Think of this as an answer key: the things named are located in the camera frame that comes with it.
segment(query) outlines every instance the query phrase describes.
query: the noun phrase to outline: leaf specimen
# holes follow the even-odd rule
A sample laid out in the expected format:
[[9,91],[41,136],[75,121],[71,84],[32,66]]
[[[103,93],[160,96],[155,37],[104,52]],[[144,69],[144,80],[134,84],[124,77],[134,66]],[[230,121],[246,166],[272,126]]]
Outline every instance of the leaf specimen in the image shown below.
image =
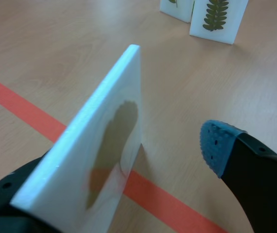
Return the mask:
[[212,32],[214,30],[224,29],[223,25],[226,24],[224,21],[227,19],[226,10],[228,9],[228,0],[209,0],[211,4],[207,4],[208,9],[204,21],[206,24],[202,25],[205,29]]
[[169,2],[176,3],[176,7],[177,7],[177,0],[169,0]]

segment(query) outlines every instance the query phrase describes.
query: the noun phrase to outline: white plastic board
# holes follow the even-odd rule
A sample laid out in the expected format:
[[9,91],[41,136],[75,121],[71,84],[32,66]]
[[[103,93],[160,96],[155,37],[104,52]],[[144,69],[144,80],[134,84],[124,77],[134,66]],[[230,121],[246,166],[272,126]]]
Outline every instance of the white plastic board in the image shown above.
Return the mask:
[[194,0],[161,0],[160,11],[189,23]]
[[140,144],[140,53],[130,45],[11,205],[63,233],[105,233]]
[[248,0],[196,0],[190,35],[233,44],[247,3]]

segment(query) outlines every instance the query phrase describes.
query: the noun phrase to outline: wood grain surface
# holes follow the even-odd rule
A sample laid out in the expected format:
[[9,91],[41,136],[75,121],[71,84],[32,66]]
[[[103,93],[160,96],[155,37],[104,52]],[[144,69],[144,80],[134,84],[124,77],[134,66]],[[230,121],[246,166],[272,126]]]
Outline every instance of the wood grain surface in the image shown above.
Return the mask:
[[[218,119],[277,152],[277,1],[250,0],[233,46],[189,36],[159,0],[0,0],[0,82],[68,124],[122,52],[141,45],[143,147],[134,169],[230,233],[251,233],[204,162]],[[0,179],[52,143],[0,106]],[[123,197],[111,233],[171,233]]]

